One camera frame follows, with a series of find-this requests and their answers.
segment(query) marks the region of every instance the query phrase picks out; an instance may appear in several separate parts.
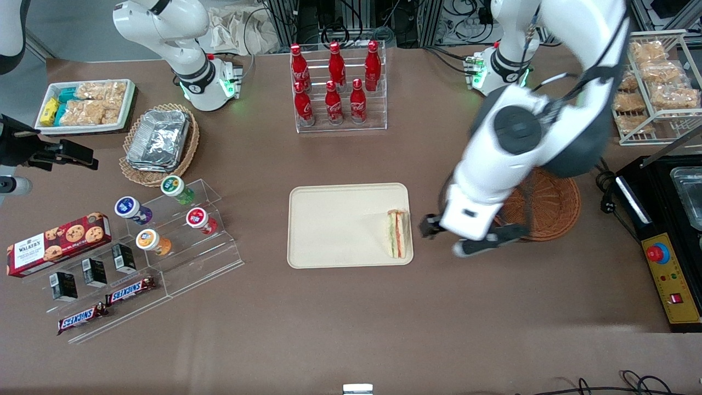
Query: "white tray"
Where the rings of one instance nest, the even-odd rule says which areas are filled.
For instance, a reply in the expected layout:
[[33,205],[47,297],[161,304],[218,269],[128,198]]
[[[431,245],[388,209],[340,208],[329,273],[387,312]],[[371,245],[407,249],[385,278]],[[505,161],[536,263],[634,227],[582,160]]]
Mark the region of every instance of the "white tray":
[[[117,118],[116,124],[104,124],[104,125],[92,125],[92,126],[75,126],[75,127],[45,127],[39,123],[39,118],[41,112],[44,111],[44,107],[48,103],[52,96],[57,96],[64,88],[77,88],[82,82],[110,82],[118,81],[127,84],[127,90],[124,92],[124,100],[122,101],[122,107],[119,110],[119,117]],[[39,108],[39,114],[37,114],[37,120],[34,122],[34,128],[41,130],[41,134],[44,136],[74,136],[82,134],[99,134],[106,133],[109,131],[120,130],[124,128],[124,124],[127,122],[129,116],[129,108],[131,107],[132,99],[134,99],[134,83],[130,79],[97,79],[93,81],[75,81],[75,82],[56,82],[54,84],[49,84],[46,89],[46,94],[44,94],[44,101],[41,102],[41,107]]]
[[288,264],[294,268],[406,265],[389,253],[388,210],[409,211],[400,183],[300,186],[290,192]]

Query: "red emergency stop button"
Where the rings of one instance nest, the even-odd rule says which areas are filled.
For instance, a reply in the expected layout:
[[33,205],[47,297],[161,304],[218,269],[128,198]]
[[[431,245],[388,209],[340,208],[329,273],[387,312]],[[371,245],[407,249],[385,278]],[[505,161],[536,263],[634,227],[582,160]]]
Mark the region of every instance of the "red emergency stop button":
[[670,294],[670,303],[671,304],[682,303],[682,296],[680,294]]
[[646,248],[646,258],[663,265],[667,264],[670,260],[670,252],[665,245],[657,242],[651,247]]

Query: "clear acrylic stand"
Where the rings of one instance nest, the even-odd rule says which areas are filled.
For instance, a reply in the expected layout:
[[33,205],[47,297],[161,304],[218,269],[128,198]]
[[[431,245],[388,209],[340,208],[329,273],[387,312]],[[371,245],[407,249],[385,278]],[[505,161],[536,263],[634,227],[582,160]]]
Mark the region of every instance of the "clear acrylic stand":
[[[685,42],[686,30],[661,30],[654,32],[633,32],[631,33],[631,42],[640,44],[646,42],[660,42],[665,51],[666,57],[676,59],[679,48],[685,54],[685,58],[690,64],[692,80],[695,86],[702,84],[702,75],[700,75],[697,65],[690,54],[690,50]],[[637,80],[636,91],[641,94],[646,104],[646,108],[639,112],[616,112],[612,108],[612,114],[615,119],[618,116],[642,115],[644,121],[633,130],[622,130],[617,126],[619,132],[619,145],[668,145],[672,144],[681,138],[693,138],[692,135],[686,136],[688,133],[699,134],[698,127],[702,125],[702,109],[699,108],[680,108],[678,110],[666,110],[665,108],[657,107],[651,100],[651,95],[661,85],[656,82],[647,82],[642,78],[642,71],[639,69],[634,55],[631,51],[627,52],[628,63],[624,65],[625,70],[634,74]],[[689,88],[691,85],[682,80],[666,82],[665,85],[671,88]]]
[[[113,234],[110,244],[24,279],[27,284],[41,286],[46,295],[46,312],[59,320],[89,309],[98,302],[105,303],[106,294],[134,284],[146,276],[154,276],[158,285],[155,289],[117,302],[108,308],[110,313],[107,316],[67,330],[62,336],[66,336],[69,343],[77,344],[92,339],[244,264],[234,238],[225,230],[220,212],[214,205],[221,197],[202,180],[187,186],[195,194],[195,199],[190,205],[181,205],[165,195],[144,202],[142,205],[149,207],[153,212],[153,218],[148,224],[139,226],[136,222],[128,220],[127,235],[118,237]],[[217,221],[215,233],[204,235],[185,223],[185,215],[193,207],[204,208],[209,216]],[[166,256],[158,257],[154,252],[142,251],[136,247],[134,237],[146,228],[155,229],[162,238],[171,240],[172,248]],[[137,268],[135,273],[125,274],[115,270],[112,246],[117,243],[131,248]],[[106,286],[96,288],[84,284],[81,262],[85,258],[93,258],[104,264],[108,281]],[[72,302],[52,299],[48,277],[58,271],[74,276],[78,299]]]
[[[312,91],[308,93],[312,102],[312,113],[314,114],[314,125],[303,127],[300,125],[300,117],[295,106],[293,115],[295,117],[295,128],[298,133],[312,131],[361,131],[388,128],[388,63],[385,54],[385,42],[378,41],[378,55],[380,56],[380,80],[378,88],[374,92],[364,89],[366,94],[366,111],[368,119],[363,124],[355,124],[351,121],[351,81],[360,78],[365,81],[366,76],[366,55],[368,54],[368,41],[356,41],[348,43],[346,48],[341,49],[341,56],[346,64],[346,90],[339,92],[341,96],[341,109],[344,113],[344,122],[340,125],[332,125],[326,116],[326,82],[329,81],[329,50],[323,44],[300,44],[303,56],[310,69],[310,79],[312,80]],[[293,99],[292,69],[290,70],[291,91]]]

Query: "table surface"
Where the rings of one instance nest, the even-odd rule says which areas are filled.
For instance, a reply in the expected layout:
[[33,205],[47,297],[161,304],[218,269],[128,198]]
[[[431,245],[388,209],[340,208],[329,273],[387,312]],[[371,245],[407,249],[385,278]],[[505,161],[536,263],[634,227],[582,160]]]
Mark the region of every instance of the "table surface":
[[[463,48],[472,53],[477,47]],[[407,266],[295,270],[286,262],[287,207],[297,186],[400,182],[413,225],[468,140],[480,96],[420,50],[389,53],[389,127],[357,136],[298,135],[287,56],[261,56],[241,99],[194,112],[200,145],[185,178],[223,197],[241,268],[80,345],[56,337],[42,296],[0,279],[0,390],[4,394],[338,394],[352,382],[377,394],[529,394],[582,376],[620,385],[618,371],[658,375],[700,392],[702,335],[670,334],[640,246],[599,211],[594,174],[577,177],[582,214],[564,237],[515,243],[470,259],[457,237],[413,235]],[[541,48],[533,81],[578,72],[565,48]],[[52,60],[49,81],[129,78],[135,113],[185,102],[163,61]],[[564,93],[572,81],[543,90]],[[0,207],[0,244],[132,195],[159,191],[126,180],[124,135],[74,138],[95,149],[98,171],[19,169],[34,182]],[[608,147],[618,169],[651,148]]]

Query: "wicker basket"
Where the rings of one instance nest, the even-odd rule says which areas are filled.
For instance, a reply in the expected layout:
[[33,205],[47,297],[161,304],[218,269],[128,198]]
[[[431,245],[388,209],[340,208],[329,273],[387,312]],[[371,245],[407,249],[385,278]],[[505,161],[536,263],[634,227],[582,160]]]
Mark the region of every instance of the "wicker basket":
[[[119,167],[122,169],[122,174],[124,174],[126,178],[136,183],[140,183],[144,186],[157,188],[161,186],[161,181],[163,181],[163,179],[165,179],[167,176],[170,176],[172,174],[175,174],[176,176],[182,176],[185,173],[185,170],[187,170],[187,168],[190,166],[190,162],[192,162],[192,157],[195,156],[197,143],[200,140],[200,131],[199,127],[197,126],[197,122],[195,121],[195,117],[192,115],[192,112],[190,112],[190,110],[179,104],[161,104],[157,105],[151,110],[177,110],[183,111],[184,113],[190,116],[190,126],[188,129],[187,140],[185,142],[185,146],[183,147],[183,157],[181,158],[180,165],[178,165],[178,168],[175,169],[173,172],[160,173],[158,171],[137,170],[132,168],[132,166],[129,166],[129,163],[127,163],[126,156],[120,158],[119,160]],[[143,117],[144,115],[141,115],[139,119],[137,119],[137,121],[132,124],[131,129],[129,129],[129,133],[124,139],[124,144],[122,145],[124,147],[125,153],[129,151],[129,147],[131,146],[132,141],[134,140],[134,133],[136,133],[136,130],[139,128],[139,124],[141,123],[141,119]]]
[[531,232],[525,240],[548,241],[563,236],[580,216],[580,190],[573,179],[558,179],[542,169],[534,169],[531,180],[522,182],[505,201],[496,217],[500,225],[525,224],[525,200],[522,191],[530,188]]

